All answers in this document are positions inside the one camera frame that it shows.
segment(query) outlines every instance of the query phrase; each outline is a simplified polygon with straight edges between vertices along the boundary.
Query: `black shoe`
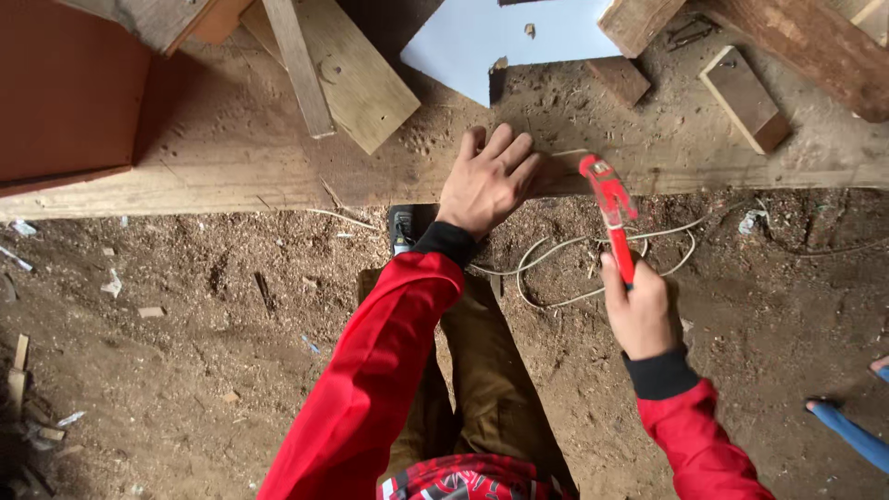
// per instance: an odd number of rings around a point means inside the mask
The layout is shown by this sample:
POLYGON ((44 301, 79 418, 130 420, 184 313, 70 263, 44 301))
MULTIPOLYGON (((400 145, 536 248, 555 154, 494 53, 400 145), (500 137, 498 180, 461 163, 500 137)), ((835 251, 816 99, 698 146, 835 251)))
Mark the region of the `black shoe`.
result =
POLYGON ((389 251, 410 252, 432 222, 432 205, 393 205, 389 208, 389 251))

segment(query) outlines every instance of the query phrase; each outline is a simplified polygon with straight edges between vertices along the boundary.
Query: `brown pants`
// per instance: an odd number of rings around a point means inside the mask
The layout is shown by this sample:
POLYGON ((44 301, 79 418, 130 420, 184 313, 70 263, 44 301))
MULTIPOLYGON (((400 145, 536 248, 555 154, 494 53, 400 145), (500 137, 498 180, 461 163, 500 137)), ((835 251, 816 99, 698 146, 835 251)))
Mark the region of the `brown pants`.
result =
MULTIPOLYGON (((381 271, 364 270, 358 275, 359 302, 371 293, 381 271)), ((491 453, 534 464, 577 496, 568 464, 490 284, 467 275, 463 296, 444 313, 441 326, 453 360, 456 414, 433 344, 407 422, 392 443, 380 482, 430 458, 491 453)))

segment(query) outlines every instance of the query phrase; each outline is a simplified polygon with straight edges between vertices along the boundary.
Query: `black cuff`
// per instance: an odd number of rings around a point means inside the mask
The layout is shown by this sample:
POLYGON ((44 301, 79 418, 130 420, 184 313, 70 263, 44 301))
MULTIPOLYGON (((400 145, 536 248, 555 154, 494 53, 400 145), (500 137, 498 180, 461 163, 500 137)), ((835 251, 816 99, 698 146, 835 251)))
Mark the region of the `black cuff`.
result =
POLYGON ((466 269, 476 252, 476 240, 466 230, 447 222, 432 222, 412 252, 438 252, 466 269))
POLYGON ((686 349, 666 352, 649 359, 633 361, 623 353, 623 364, 640 399, 661 399, 678 396, 698 384, 698 374, 685 361, 686 349))

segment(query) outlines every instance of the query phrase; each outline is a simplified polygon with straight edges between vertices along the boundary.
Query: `dirt ground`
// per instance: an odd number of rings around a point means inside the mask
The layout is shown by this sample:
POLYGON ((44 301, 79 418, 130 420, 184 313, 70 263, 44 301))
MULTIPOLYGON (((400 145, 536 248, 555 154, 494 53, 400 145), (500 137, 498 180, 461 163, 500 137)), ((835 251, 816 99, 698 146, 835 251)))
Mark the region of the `dirt ground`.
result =
MULTIPOLYGON (((811 257, 885 238, 889 194, 874 190, 759 193, 771 225, 742 236, 754 193, 640 198, 640 230, 708 218, 697 250, 673 278, 693 366, 721 391, 719 418, 782 498, 879 498, 886 477, 801 409, 811 394, 845 401, 863 427, 889 431, 889 387, 865 367, 889 352, 886 246, 811 257)), ((382 207, 352 214, 383 227, 382 207)), ((35 222, 0 245, 0 271, 19 300, 0 302, 0 350, 12 363, 18 334, 31 336, 27 399, 59 419, 85 415, 57 448, 9 444, 61 497, 249 498, 291 421, 330 360, 356 306, 355 275, 388 259, 384 234, 321 214, 280 212, 35 222), (113 248, 114 256, 102 249, 113 248), (100 291, 116 270, 123 290, 100 291), (262 301, 254 274, 268 284, 262 301), (138 308, 160 306, 161 318, 138 308), (310 344, 319 349, 314 353, 310 344), (236 392, 240 399, 223 397, 236 392), (82 451, 57 458, 63 448, 82 451)), ((589 198, 528 202, 490 238, 476 262, 508 270, 544 244, 600 235, 589 198)), ((687 236, 652 241, 666 270, 687 236)), ((534 301, 597 287, 587 280, 595 244, 567 247, 529 271, 534 301)), ((535 310, 504 280, 501 306, 549 420, 586 498, 671 498, 664 455, 639 424, 629 379, 601 298, 535 310)), ((439 362, 449 376, 447 349, 439 362)))

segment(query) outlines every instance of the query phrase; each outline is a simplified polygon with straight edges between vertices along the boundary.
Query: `person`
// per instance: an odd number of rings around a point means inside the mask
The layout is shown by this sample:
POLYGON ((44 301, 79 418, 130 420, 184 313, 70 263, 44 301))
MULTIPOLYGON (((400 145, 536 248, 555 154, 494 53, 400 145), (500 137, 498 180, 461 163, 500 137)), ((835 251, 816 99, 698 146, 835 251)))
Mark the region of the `person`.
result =
MULTIPOLYGON (((529 134, 504 124, 485 145, 485 129, 474 127, 428 229, 420 236, 409 209, 394 211, 398 255, 359 276, 360 305, 259 498, 579 496, 490 285, 463 272, 477 243, 545 177, 544 165, 529 134), (455 410, 436 362, 439 320, 455 410)), ((773 498, 716 422, 713 385, 685 361, 664 280, 640 261, 628 292, 614 259, 602 260, 605 306, 642 425, 666 452, 679 496, 773 498)))
MULTIPOLYGON (((870 371, 889 382, 889 356, 878 359, 868 367, 870 371)), ((839 434, 861 456, 874 464, 879 470, 889 474, 889 445, 883 440, 865 431, 839 412, 840 405, 828 398, 809 398, 805 409, 818 417, 833 432, 839 434)))

